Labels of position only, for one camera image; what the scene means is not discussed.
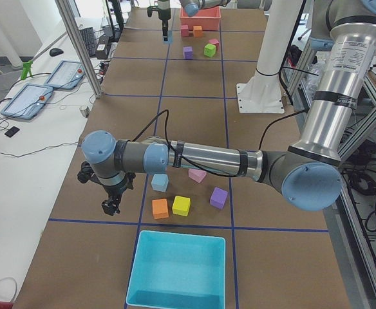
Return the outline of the light blue block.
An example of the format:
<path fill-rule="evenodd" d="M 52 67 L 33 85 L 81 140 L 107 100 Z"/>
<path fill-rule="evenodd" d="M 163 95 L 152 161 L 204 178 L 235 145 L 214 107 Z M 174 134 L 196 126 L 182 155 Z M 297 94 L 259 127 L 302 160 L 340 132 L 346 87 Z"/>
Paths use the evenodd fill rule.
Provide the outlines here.
<path fill-rule="evenodd" d="M 173 32 L 167 31 L 167 34 L 162 37 L 164 44 L 171 44 L 173 42 Z"/>
<path fill-rule="evenodd" d="M 154 191 L 165 192 L 169 183 L 168 175 L 155 174 L 151 180 L 151 186 Z"/>

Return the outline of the magenta block near pink bin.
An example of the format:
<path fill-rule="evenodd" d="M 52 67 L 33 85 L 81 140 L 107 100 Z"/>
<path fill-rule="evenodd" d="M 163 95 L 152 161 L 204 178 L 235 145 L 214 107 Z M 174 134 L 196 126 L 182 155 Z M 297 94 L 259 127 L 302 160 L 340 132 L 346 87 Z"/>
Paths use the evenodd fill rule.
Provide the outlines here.
<path fill-rule="evenodd" d="M 182 37 L 188 37 L 189 36 L 189 27 L 185 24 L 181 25 L 180 34 L 181 34 Z"/>

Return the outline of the purple block near pink bin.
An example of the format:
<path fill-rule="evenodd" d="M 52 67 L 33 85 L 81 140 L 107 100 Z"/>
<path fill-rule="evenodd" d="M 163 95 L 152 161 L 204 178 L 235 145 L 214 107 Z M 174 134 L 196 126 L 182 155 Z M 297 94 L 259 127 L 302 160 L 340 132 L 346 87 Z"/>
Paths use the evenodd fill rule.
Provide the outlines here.
<path fill-rule="evenodd" d="M 184 46 L 183 47 L 183 57 L 185 60 L 192 60 L 193 59 L 193 48 L 191 46 Z"/>

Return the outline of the pink plastic bin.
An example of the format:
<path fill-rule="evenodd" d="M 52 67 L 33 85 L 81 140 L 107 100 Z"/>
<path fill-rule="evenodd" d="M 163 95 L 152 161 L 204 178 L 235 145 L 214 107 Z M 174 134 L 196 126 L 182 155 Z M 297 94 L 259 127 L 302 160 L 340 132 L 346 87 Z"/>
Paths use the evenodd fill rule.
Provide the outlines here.
<path fill-rule="evenodd" d="M 189 30 L 194 26 L 201 26 L 202 30 L 216 31 L 220 29 L 220 7 L 200 10 L 196 15 L 189 17 L 183 8 L 180 9 L 180 24 L 187 25 Z"/>

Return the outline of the orange block near cyan bin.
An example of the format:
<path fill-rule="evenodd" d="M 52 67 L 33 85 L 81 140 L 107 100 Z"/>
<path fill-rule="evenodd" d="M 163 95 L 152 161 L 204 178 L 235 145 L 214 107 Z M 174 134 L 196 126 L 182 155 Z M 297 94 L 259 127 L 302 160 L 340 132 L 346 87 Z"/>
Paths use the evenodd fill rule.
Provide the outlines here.
<path fill-rule="evenodd" d="M 152 200 L 152 215 L 156 220 L 169 217 L 168 203 L 165 198 Z"/>

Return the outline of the magenta block beside green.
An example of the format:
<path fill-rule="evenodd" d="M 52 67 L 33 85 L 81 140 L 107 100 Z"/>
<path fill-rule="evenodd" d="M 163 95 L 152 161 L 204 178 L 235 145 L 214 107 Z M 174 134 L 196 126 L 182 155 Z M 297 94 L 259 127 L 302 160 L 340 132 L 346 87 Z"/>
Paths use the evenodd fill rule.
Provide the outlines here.
<path fill-rule="evenodd" d="M 219 47 L 220 47 L 220 42 L 219 42 L 219 40 L 217 40 L 217 39 L 209 39 L 209 40 L 208 40 L 208 43 L 209 43 L 209 44 L 212 44 L 212 45 L 215 45 L 215 47 L 216 47 L 217 50 L 218 50 Z"/>

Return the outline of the yellow block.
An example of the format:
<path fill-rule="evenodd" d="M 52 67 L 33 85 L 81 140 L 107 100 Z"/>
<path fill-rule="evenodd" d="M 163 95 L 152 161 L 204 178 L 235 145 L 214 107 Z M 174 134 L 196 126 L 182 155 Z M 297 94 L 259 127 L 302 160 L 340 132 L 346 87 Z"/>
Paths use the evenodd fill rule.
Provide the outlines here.
<path fill-rule="evenodd" d="M 191 206 L 191 199 L 184 196 L 175 196 L 172 211 L 179 216 L 188 216 Z"/>

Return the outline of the black keyboard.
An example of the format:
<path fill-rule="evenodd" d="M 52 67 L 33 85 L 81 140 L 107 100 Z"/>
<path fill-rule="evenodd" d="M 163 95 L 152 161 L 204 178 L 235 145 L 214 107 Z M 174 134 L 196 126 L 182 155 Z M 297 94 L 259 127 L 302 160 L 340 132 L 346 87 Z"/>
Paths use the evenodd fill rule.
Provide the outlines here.
<path fill-rule="evenodd" d="M 92 27 L 87 27 L 79 30 L 84 45 L 86 47 L 86 51 L 90 57 L 96 56 L 96 38 L 94 29 Z"/>

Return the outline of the light pink block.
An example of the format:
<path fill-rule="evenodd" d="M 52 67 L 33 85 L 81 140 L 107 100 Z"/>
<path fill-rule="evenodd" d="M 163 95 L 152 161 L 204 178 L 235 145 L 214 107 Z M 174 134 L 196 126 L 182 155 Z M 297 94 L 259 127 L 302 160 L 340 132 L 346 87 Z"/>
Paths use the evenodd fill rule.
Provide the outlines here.
<path fill-rule="evenodd" d="M 188 175 L 190 179 L 194 180 L 197 183 L 201 183 L 207 176 L 207 173 L 199 169 L 189 169 Z"/>

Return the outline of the purple block near cyan bin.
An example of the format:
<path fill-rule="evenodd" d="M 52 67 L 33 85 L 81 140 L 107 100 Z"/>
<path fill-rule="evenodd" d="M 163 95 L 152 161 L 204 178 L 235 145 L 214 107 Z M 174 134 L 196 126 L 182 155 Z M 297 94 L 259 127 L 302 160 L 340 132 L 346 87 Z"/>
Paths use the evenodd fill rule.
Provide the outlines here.
<path fill-rule="evenodd" d="M 215 187 L 211 197 L 210 197 L 210 204 L 213 207 L 216 207 L 217 209 L 223 209 L 225 202 L 228 197 L 228 192 L 226 190 L 223 190 L 219 187 Z"/>

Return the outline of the teach pendant farther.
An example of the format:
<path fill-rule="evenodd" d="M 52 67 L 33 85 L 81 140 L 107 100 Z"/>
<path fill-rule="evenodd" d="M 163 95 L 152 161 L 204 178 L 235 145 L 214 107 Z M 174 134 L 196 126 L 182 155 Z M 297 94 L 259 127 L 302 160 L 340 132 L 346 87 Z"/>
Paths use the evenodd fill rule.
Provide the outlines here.
<path fill-rule="evenodd" d="M 46 79 L 44 85 L 53 89 L 72 90 L 84 77 L 84 69 L 80 62 L 60 61 Z"/>

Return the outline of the black computer mouse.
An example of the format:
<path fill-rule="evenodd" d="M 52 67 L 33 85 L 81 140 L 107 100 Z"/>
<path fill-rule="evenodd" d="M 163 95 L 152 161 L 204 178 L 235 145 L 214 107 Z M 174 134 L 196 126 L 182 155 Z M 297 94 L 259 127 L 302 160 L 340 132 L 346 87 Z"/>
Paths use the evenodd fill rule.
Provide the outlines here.
<path fill-rule="evenodd" d="M 64 51 L 60 48 L 52 48 L 49 50 L 50 57 L 56 57 L 58 55 L 62 55 Z"/>

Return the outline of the black phone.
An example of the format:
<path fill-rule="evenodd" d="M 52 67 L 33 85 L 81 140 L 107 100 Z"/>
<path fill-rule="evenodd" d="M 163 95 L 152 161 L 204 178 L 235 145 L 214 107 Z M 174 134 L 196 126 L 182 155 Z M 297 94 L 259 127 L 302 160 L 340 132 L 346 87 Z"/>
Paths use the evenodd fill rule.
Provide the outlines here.
<path fill-rule="evenodd" d="M 18 127 L 11 127 L 10 129 L 8 129 L 6 132 L 5 132 L 5 136 L 11 138 L 13 137 L 15 134 L 17 134 L 18 132 L 20 131 L 20 129 Z"/>

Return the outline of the teach pendant nearer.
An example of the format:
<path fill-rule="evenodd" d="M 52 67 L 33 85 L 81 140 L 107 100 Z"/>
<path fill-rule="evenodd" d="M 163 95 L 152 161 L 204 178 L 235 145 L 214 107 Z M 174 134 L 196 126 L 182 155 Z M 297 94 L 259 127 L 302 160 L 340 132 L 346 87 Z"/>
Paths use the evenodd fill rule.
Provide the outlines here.
<path fill-rule="evenodd" d="M 52 95 L 52 87 L 26 84 L 1 110 L 1 115 L 7 118 L 30 120 L 48 103 Z"/>

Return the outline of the aluminium frame post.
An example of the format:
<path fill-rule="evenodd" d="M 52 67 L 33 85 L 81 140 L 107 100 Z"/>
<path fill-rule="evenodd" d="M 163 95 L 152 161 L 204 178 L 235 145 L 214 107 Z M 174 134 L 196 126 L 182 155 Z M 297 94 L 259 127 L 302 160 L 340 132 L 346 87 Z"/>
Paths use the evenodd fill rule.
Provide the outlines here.
<path fill-rule="evenodd" d="M 85 74 L 88 78 L 88 82 L 91 86 L 93 94 L 96 99 L 99 99 L 102 96 L 102 88 L 100 82 L 97 78 L 97 74 L 91 63 L 91 59 L 88 55 L 86 46 L 82 40 L 82 36 L 78 29 L 73 10 L 67 0 L 55 0 L 55 4 L 59 10 L 61 19 L 65 25 L 70 41 L 76 51 L 80 62 L 84 68 Z"/>

